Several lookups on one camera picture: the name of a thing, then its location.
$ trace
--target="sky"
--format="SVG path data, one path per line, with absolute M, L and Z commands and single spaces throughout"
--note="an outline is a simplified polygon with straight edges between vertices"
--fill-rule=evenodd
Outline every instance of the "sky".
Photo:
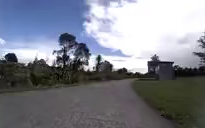
M 37 56 L 52 62 L 58 37 L 68 32 L 115 68 L 147 71 L 163 61 L 196 67 L 197 40 L 205 30 L 205 0 L 0 0 L 0 56 Z

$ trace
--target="green lawn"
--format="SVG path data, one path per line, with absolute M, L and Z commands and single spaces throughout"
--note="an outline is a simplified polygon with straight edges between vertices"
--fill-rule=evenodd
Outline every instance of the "green lawn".
M 185 128 L 205 128 L 205 77 L 135 81 L 133 88 L 162 116 Z

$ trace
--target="building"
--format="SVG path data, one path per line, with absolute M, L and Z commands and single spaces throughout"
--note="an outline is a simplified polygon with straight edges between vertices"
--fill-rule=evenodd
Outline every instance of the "building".
M 175 79 L 174 62 L 169 61 L 148 61 L 148 73 L 154 73 L 159 80 Z

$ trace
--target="grass verge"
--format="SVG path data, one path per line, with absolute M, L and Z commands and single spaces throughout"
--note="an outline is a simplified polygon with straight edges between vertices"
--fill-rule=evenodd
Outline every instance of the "grass verge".
M 133 89 L 160 115 L 184 128 L 205 128 L 205 77 L 135 81 Z

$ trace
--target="road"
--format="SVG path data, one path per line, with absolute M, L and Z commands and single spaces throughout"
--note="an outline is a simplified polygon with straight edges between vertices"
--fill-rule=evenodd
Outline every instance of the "road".
M 0 94 L 0 128 L 173 128 L 132 82 Z

